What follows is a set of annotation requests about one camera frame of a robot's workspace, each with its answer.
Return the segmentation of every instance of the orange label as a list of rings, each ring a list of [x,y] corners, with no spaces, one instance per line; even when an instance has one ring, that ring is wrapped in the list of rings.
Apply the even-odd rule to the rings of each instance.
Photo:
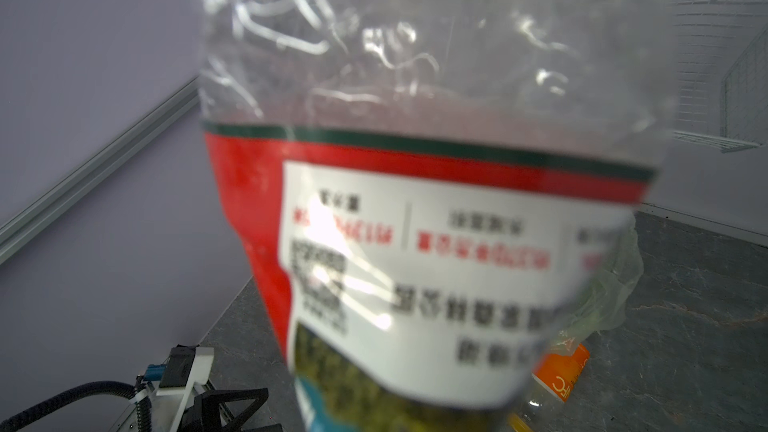
[[[547,389],[565,402],[571,395],[571,391],[581,375],[581,371],[587,364],[589,351],[585,346],[579,345],[573,355],[549,354],[544,357],[534,377]]]

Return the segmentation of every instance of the gray marble countertop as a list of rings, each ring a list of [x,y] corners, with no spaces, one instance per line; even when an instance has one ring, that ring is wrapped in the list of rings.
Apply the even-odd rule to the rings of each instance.
[[[637,230],[645,273],[627,321],[585,342],[591,359],[543,432],[768,430],[768,249],[644,214]],[[253,284],[204,345],[217,388],[270,389],[252,427],[303,432]]]

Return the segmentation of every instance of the white label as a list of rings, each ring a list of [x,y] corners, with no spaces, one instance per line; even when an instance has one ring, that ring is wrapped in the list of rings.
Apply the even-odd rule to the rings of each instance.
[[[531,369],[629,206],[283,165],[280,265],[301,322],[381,386],[494,408]]]

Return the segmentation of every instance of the plastic packaging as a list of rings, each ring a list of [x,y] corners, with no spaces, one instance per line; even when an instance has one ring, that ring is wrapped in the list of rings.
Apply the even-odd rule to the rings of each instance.
[[[627,298],[643,274],[634,216],[606,254],[573,312],[565,319],[548,352],[571,355],[593,332],[607,331],[624,322]]]
[[[490,430],[654,175],[660,0],[200,0],[206,144],[308,430]]]
[[[571,397],[576,381],[589,360],[583,345],[570,355],[548,354],[532,374],[522,399],[508,418],[513,432],[540,432],[542,426],[557,415]]]

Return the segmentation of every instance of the green stripe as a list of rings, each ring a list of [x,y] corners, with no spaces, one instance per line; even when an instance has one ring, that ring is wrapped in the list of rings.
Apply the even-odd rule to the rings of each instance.
[[[334,144],[338,146],[385,149],[398,152],[427,154],[453,158],[469,158],[513,166],[554,168],[592,176],[623,178],[649,182],[655,174],[652,168],[630,166],[615,162],[603,162],[590,158],[559,156],[528,150],[503,149],[434,139],[417,139],[403,136],[387,136],[370,132],[348,130],[323,130],[309,127],[242,126],[203,122],[204,128],[213,134],[245,139],[283,139],[297,142]]]

